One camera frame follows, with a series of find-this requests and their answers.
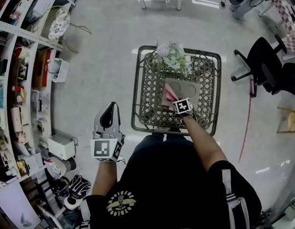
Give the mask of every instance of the pink checkered cloth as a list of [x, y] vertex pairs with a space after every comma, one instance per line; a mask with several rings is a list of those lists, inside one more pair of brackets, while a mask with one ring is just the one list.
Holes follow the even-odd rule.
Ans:
[[295, 24], [290, 13], [293, 13], [290, 5], [285, 0], [271, 0], [277, 11], [280, 13], [283, 23], [288, 31], [287, 42], [285, 43], [289, 53], [295, 53]]

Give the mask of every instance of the backpack strap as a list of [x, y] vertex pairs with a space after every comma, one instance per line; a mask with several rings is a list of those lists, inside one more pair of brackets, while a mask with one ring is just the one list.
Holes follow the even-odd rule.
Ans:
[[224, 184], [225, 192], [226, 192], [226, 200], [227, 200], [227, 204], [229, 208], [230, 229], [235, 229], [235, 218], [233, 214], [233, 209], [239, 204], [241, 204], [242, 206], [246, 228], [249, 229], [250, 228], [249, 214], [248, 214], [246, 201], [244, 198], [237, 198], [235, 194], [232, 193], [231, 170], [226, 170], [226, 169], [222, 170], [222, 175], [223, 175], [223, 184]]

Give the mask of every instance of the chair armrest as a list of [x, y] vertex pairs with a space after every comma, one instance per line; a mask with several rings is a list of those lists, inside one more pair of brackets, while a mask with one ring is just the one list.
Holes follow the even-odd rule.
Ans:
[[275, 53], [278, 53], [281, 49], [283, 49], [284, 53], [287, 53], [287, 48], [280, 36], [278, 34], [275, 34], [275, 38], [279, 43], [279, 45], [275, 48]]

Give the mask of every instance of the red cable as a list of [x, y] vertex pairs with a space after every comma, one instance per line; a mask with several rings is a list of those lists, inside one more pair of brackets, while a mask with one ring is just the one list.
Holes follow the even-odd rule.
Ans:
[[[250, 94], [251, 94], [251, 89], [252, 89], [252, 81], [253, 80], [250, 79]], [[249, 125], [249, 119], [250, 119], [250, 111], [251, 111], [251, 96], [249, 95], [249, 109], [248, 109], [247, 126], [246, 126], [246, 131], [244, 133], [244, 141], [243, 141], [243, 146], [242, 146], [241, 154], [239, 155], [238, 163], [241, 161], [241, 157], [242, 157], [243, 150], [244, 150], [244, 144], [246, 142], [246, 137], [247, 137], [247, 132], [248, 132], [248, 125]]]

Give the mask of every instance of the pink cloth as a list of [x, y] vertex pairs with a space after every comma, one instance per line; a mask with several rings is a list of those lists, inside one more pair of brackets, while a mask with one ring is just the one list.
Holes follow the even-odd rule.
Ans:
[[168, 102], [170, 102], [169, 110], [173, 110], [172, 102], [178, 101], [177, 95], [172, 90], [169, 84], [164, 84], [164, 96]]

